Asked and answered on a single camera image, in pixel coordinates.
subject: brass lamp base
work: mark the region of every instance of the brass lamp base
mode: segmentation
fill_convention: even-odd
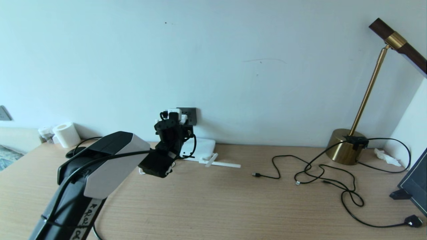
[[[345,141],[345,136],[347,136],[349,132],[349,129],[335,129],[332,132],[332,136],[330,137],[328,147],[336,143]],[[356,131],[354,132],[353,136],[364,137],[363,134]],[[359,158],[361,152],[362,145],[358,147],[357,150],[354,150],[353,144],[342,143],[331,148],[329,151],[326,152],[326,155],[337,163],[345,165],[355,165],[356,160]]]

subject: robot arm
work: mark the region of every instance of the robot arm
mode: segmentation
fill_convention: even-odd
[[[61,165],[59,188],[29,239],[86,239],[106,198],[136,166],[162,178],[171,173],[182,145],[194,136],[193,126],[180,118],[171,112],[155,124],[161,140],[155,149],[132,133],[116,132]]]

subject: light switch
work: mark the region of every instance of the light switch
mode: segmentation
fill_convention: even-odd
[[[0,106],[0,121],[10,121],[12,120],[6,112],[4,106]]]

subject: black cable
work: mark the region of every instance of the black cable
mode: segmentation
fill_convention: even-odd
[[[87,227],[88,227],[88,226],[86,226],[86,225],[69,226],[69,225],[59,224],[59,223],[56,223],[56,222],[54,222],[54,221],[49,221],[49,220],[47,219],[47,217],[46,217],[46,216],[44,216],[44,215],[42,215],[42,216],[41,216],[41,218],[43,218],[43,219],[44,219],[45,223],[47,223],[47,224],[49,224],[49,225],[57,226],[57,227],[60,227],[60,228],[87,228]]]
[[[81,141],[75,148],[74,148],[74,151],[73,151],[73,157],[76,155],[76,150],[77,150],[77,148],[82,144],[82,143],[84,143],[84,142],[86,142],[86,141],[88,141],[88,140],[91,140],[91,139],[97,139],[97,138],[102,138],[102,137],[94,137],[94,138],[88,138],[88,139],[84,139],[83,141]]]
[[[94,226],[92,227],[92,230],[94,231],[96,238],[98,240],[102,240],[102,237],[99,235],[99,233],[97,232],[97,229],[95,228],[95,223],[94,223]]]
[[[279,158],[279,157],[294,157],[294,158],[297,158],[297,159],[299,159],[299,160],[301,160],[301,161],[303,161],[303,162],[305,162],[305,163],[307,163],[307,164],[308,164],[308,162],[306,162],[306,161],[304,161],[303,159],[301,159],[301,158],[299,158],[299,157],[297,157],[297,156],[294,156],[294,155],[278,155],[278,156],[274,156],[274,157],[271,159],[271,162],[273,163],[273,166],[274,166],[274,168],[277,170],[277,173],[279,174],[279,176],[278,176],[278,177],[271,177],[271,176],[266,176],[266,175],[262,175],[262,174],[260,174],[259,176],[261,176],[261,177],[266,177],[266,178],[271,178],[271,179],[280,179],[280,178],[281,178],[280,171],[279,171],[279,169],[277,168],[276,164],[274,163],[274,159],[275,159],[275,158]]]
[[[45,219],[45,224],[51,224],[54,218],[54,215],[56,213],[56,210],[58,209],[59,203],[61,202],[61,198],[64,195],[65,189],[67,188],[68,184],[72,181],[72,179],[79,174],[79,172],[91,165],[97,164],[99,162],[103,162],[103,161],[108,161],[111,159],[115,159],[115,158],[122,158],[122,157],[128,157],[128,156],[133,156],[133,155],[140,155],[140,154],[147,154],[150,152],[153,152],[155,150],[147,150],[147,151],[137,151],[137,152],[128,152],[128,153],[122,153],[122,154],[116,154],[116,155],[111,155],[111,156],[106,156],[106,157],[102,157],[102,158],[98,158],[98,159],[94,159],[86,164],[84,164],[83,166],[79,167],[78,169],[76,169],[72,174],[70,174],[70,176],[63,182],[58,196],[56,198],[56,201],[52,207],[52,210],[50,211],[50,213],[47,215],[47,218],[45,216],[42,216],[42,218]]]
[[[399,143],[401,143],[401,144],[402,144],[402,145],[407,149],[408,154],[409,154],[409,163],[408,163],[408,166],[407,166],[404,170],[402,170],[402,171],[391,172],[391,171],[386,171],[386,170],[378,169],[378,168],[375,168],[375,167],[371,167],[371,166],[366,165],[366,164],[363,164],[363,163],[361,163],[361,162],[358,162],[358,163],[360,163],[360,164],[362,164],[362,165],[364,165],[364,166],[367,166],[367,167],[370,167],[370,168],[373,168],[373,169],[376,169],[376,170],[380,170],[380,171],[388,172],[388,173],[401,173],[401,172],[405,171],[406,169],[408,169],[408,167],[409,167],[409,166],[410,166],[410,164],[411,164],[411,153],[410,153],[410,151],[409,151],[408,147],[407,147],[404,143],[402,143],[401,141],[399,141],[399,140],[397,140],[397,139],[394,139],[394,138],[370,138],[370,139],[368,139],[368,140],[377,140],[377,139],[383,139],[383,140],[395,140],[395,141],[398,141]],[[355,215],[354,215],[354,214],[349,210],[349,208],[347,207],[347,205],[346,205],[346,204],[345,204],[345,202],[344,202],[344,194],[345,194],[345,193],[350,193],[351,200],[352,200],[352,202],[353,202],[356,206],[358,206],[358,207],[363,207],[363,206],[365,205],[365,201],[363,200],[363,198],[361,197],[361,195],[359,195],[358,193],[356,193],[356,178],[355,178],[355,176],[354,176],[351,172],[349,172],[349,171],[347,171],[347,170],[344,170],[344,169],[341,169],[341,168],[332,167],[332,166],[325,165],[325,164],[319,164],[319,167],[322,169],[322,173],[321,173],[320,175],[315,176],[315,175],[312,175],[312,174],[308,173],[308,170],[310,170],[310,169],[311,169],[311,167],[312,167],[312,165],[311,165],[311,164],[312,164],[312,163],[313,163],[317,158],[319,158],[321,155],[323,155],[324,153],[326,153],[326,152],[327,152],[329,149],[331,149],[332,147],[334,147],[334,146],[336,146],[336,145],[338,145],[338,144],[341,144],[341,143],[343,143],[343,142],[339,142],[339,143],[336,143],[336,144],[334,144],[334,145],[332,145],[332,146],[328,147],[327,149],[325,149],[323,152],[321,152],[319,155],[317,155],[317,156],[316,156],[313,160],[311,160],[310,162],[306,162],[306,161],[304,161],[303,159],[301,159],[301,158],[299,158],[299,157],[296,157],[296,156],[294,156],[294,155],[278,155],[278,156],[274,156],[274,157],[272,158],[272,163],[273,163],[274,168],[277,170],[277,173],[278,173],[278,175],[279,175],[278,177],[266,176],[266,175],[262,175],[262,174],[259,174],[259,173],[253,173],[253,175],[254,175],[254,176],[256,176],[256,177],[260,177],[260,176],[262,176],[262,177],[267,177],[267,178],[272,178],[272,179],[279,179],[279,178],[281,178],[281,175],[280,175],[280,171],[279,171],[279,169],[277,168],[276,164],[274,163],[274,159],[275,159],[275,158],[277,158],[277,157],[294,157],[294,158],[297,158],[298,160],[301,160],[301,161],[303,161],[303,162],[305,162],[305,163],[307,164],[307,165],[305,166],[305,168],[304,168],[304,170],[303,170],[303,171],[298,172],[298,173],[296,173],[296,174],[294,175],[294,179],[295,179],[296,183],[297,183],[297,184],[307,184],[307,183],[311,183],[311,182],[313,182],[313,181],[315,181],[315,180],[317,180],[317,179],[323,179],[323,182],[324,182],[324,183],[334,185],[335,187],[338,187],[338,188],[340,188],[340,189],[344,190],[344,191],[341,193],[341,203],[342,203],[342,205],[344,206],[345,210],[346,210],[346,211],[350,214],[350,216],[351,216],[351,217],[353,217],[356,221],[358,221],[358,222],[360,222],[360,223],[362,223],[362,224],[364,224],[364,225],[366,225],[366,226],[370,226],[370,227],[374,227],[374,228],[392,228],[392,227],[398,227],[398,226],[408,225],[408,223],[406,222],[406,220],[405,220],[405,222],[403,222],[403,223],[399,223],[399,224],[385,225],[385,226],[377,226],[377,225],[372,225],[372,224],[366,223],[366,222],[364,222],[364,221],[362,221],[362,220],[358,219],[358,218],[357,218],[357,217],[356,217],[356,216],[355,216]],[[340,181],[338,181],[338,180],[323,178],[322,176],[323,176],[323,174],[325,173],[325,169],[324,169],[323,167],[330,167],[330,168],[333,168],[333,169],[336,169],[336,170],[340,170],[340,171],[344,171],[344,172],[348,173],[348,174],[353,178],[353,189],[352,189],[352,190],[351,190],[351,189],[349,189],[349,188],[348,188],[344,183],[342,183],[342,182],[340,182]],[[304,173],[304,174],[306,174],[306,175],[308,175],[308,176],[310,176],[310,177],[313,177],[314,179],[313,179],[313,180],[311,180],[311,181],[307,181],[307,182],[299,182],[299,181],[296,179],[296,177],[297,177],[299,174],[301,174],[301,173]],[[357,203],[357,202],[355,201],[355,199],[354,199],[354,197],[353,197],[353,194],[354,194],[355,196],[357,196],[357,197],[358,197],[358,199],[360,200],[360,202],[361,202],[361,203]]]
[[[187,158],[193,158],[193,154],[194,154],[194,152],[196,151],[196,147],[197,147],[197,138],[196,138],[196,135],[193,133],[189,138],[194,138],[194,147],[193,147],[193,151],[192,152],[190,152],[190,155],[189,156],[185,156],[185,155],[183,155],[183,158],[180,158],[180,159],[187,159]]]
[[[368,140],[380,140],[380,139],[381,140],[395,140],[395,141],[398,141],[399,143],[401,143],[406,148],[406,151],[408,151],[408,156],[409,156],[408,166],[406,166],[405,169],[403,169],[402,171],[392,172],[392,171],[387,171],[387,170],[379,169],[376,167],[372,167],[372,166],[369,166],[369,165],[362,163],[362,162],[359,162],[359,161],[358,161],[358,163],[363,165],[363,166],[370,167],[372,169],[376,169],[376,170],[383,171],[386,173],[402,173],[402,172],[406,171],[411,166],[411,151],[409,150],[409,148],[404,143],[402,143],[401,141],[394,139],[394,138],[369,138]]]

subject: black stand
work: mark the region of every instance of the black stand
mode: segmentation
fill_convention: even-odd
[[[407,199],[411,199],[412,194],[409,194],[408,192],[406,192],[406,190],[402,188],[392,192],[390,194],[390,197],[393,198],[394,200],[407,200]]]

